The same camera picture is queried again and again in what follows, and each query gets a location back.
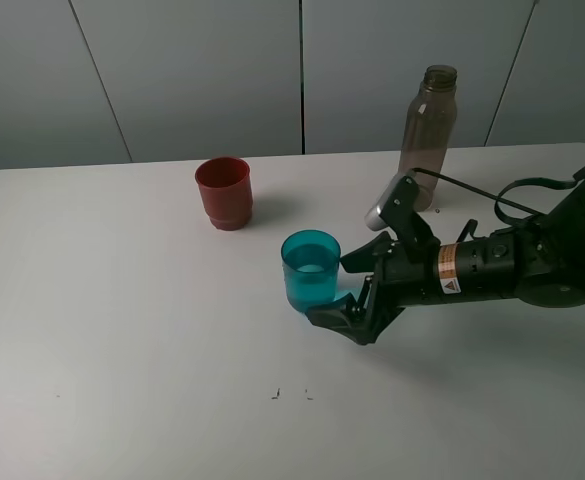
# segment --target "brown translucent bottle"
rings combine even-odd
[[[456,120],[456,75],[456,69],[448,65],[432,65],[425,72],[408,108],[399,172],[417,167],[441,171]],[[420,192],[415,210],[420,212],[432,204],[438,179],[417,174],[416,181]]]

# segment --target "plastic cup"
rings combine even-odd
[[[219,230],[238,230],[252,218],[250,166],[233,157],[213,158],[194,174],[205,213]]]
[[[288,302],[305,313],[310,307],[334,301],[341,247],[331,235],[303,230],[281,247]]]

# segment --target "black cable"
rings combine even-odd
[[[512,208],[516,208],[516,209],[521,210],[525,213],[529,213],[530,215],[543,215],[543,213],[537,212],[533,208],[526,207],[525,205],[521,205],[521,204],[513,202],[511,200],[506,200],[505,198],[500,198],[497,195],[492,195],[491,193],[488,193],[484,190],[481,190],[480,188],[476,188],[476,187],[473,187],[472,185],[468,185],[467,183],[463,183],[463,182],[460,182],[460,181],[455,180],[453,178],[446,177],[445,175],[441,175],[440,173],[432,172],[430,170],[426,170],[425,168],[413,168],[412,171],[414,173],[423,173],[424,175],[430,175],[432,177],[436,177],[436,178],[439,178],[441,180],[445,180],[446,182],[450,182],[450,183],[456,185],[457,187],[464,188],[466,190],[469,190],[471,192],[476,193],[477,195],[481,195],[483,197],[489,198],[491,200],[494,200],[495,202],[503,203],[503,204],[508,205]]]

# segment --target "table surface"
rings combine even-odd
[[[409,308],[367,347],[288,306],[283,240],[373,238],[397,162],[250,159],[238,232],[208,223],[200,162],[0,171],[0,480],[585,478],[585,306]],[[497,192],[583,165],[583,144],[453,149],[444,173]],[[444,243],[501,226],[452,185],[435,202]]]

